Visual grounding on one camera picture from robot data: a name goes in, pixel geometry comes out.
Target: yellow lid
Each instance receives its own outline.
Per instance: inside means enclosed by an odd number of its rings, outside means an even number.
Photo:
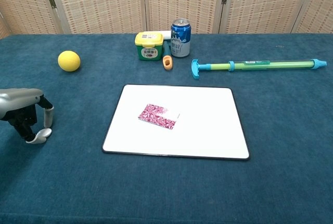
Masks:
[[[154,48],[163,44],[163,35],[159,32],[140,32],[135,37],[135,45],[143,48]]]

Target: table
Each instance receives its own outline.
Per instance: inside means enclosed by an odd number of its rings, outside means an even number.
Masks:
[[[0,87],[38,88],[55,107],[53,133],[28,145],[0,121],[1,223],[331,223],[333,35],[197,34],[191,54],[138,60],[134,34],[12,35],[0,40]],[[76,51],[81,68],[62,71]],[[207,71],[200,63],[318,58],[317,70]],[[124,85],[233,90],[249,161],[105,154]],[[43,127],[43,112],[37,107]]]

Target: small orange object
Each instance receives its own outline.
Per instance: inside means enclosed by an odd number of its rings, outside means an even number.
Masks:
[[[172,57],[171,56],[163,57],[163,66],[166,70],[172,69]]]

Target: black border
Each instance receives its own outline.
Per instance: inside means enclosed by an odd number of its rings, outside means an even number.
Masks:
[[[236,111],[237,111],[237,115],[238,115],[238,119],[239,119],[239,122],[240,122],[240,126],[241,126],[241,129],[243,131],[243,135],[244,135],[244,139],[245,139],[245,144],[246,144],[246,148],[248,149],[248,153],[249,153],[249,156],[247,158],[221,158],[221,157],[206,157],[206,156],[188,156],[188,155],[161,155],[161,154],[148,154],[148,153],[131,153],[131,152],[114,152],[114,151],[105,151],[103,149],[103,146],[104,146],[104,143],[105,143],[105,139],[106,139],[106,136],[108,134],[108,131],[111,127],[111,123],[112,123],[112,120],[113,120],[113,117],[114,117],[114,113],[116,112],[117,108],[118,108],[118,104],[119,104],[119,101],[120,101],[120,97],[123,93],[123,90],[125,88],[126,85],[144,85],[144,86],[174,86],[174,87],[196,87],[196,88],[220,88],[220,89],[230,89],[231,91],[231,94],[233,95],[233,99],[234,99],[234,102],[235,102],[235,106],[236,106]],[[214,159],[214,160],[237,160],[237,161],[248,161],[250,160],[250,151],[249,151],[249,147],[248,147],[248,143],[247,143],[247,138],[246,138],[246,135],[245,135],[245,132],[244,132],[244,128],[243,128],[243,124],[241,122],[241,118],[239,117],[239,113],[238,113],[238,107],[237,107],[237,103],[236,103],[236,100],[235,100],[235,97],[234,97],[234,92],[231,88],[228,88],[228,87],[217,87],[217,86],[184,86],[184,85],[163,85],[163,84],[132,84],[132,83],[129,83],[129,84],[125,84],[121,90],[121,93],[120,93],[120,96],[118,98],[118,102],[117,102],[117,105],[113,111],[113,114],[112,114],[112,117],[111,117],[111,120],[110,120],[110,123],[109,123],[109,127],[105,133],[105,136],[104,136],[104,141],[103,141],[103,144],[101,146],[101,149],[102,149],[102,152],[105,153],[105,154],[127,154],[127,155],[149,155],[149,156],[163,156],[163,157],[181,157],[181,158],[196,158],[196,159]]]

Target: whiteboard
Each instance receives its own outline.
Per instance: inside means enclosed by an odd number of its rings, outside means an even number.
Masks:
[[[140,120],[147,104],[178,112],[173,129]],[[107,153],[249,158],[229,88],[126,85],[102,149]]]

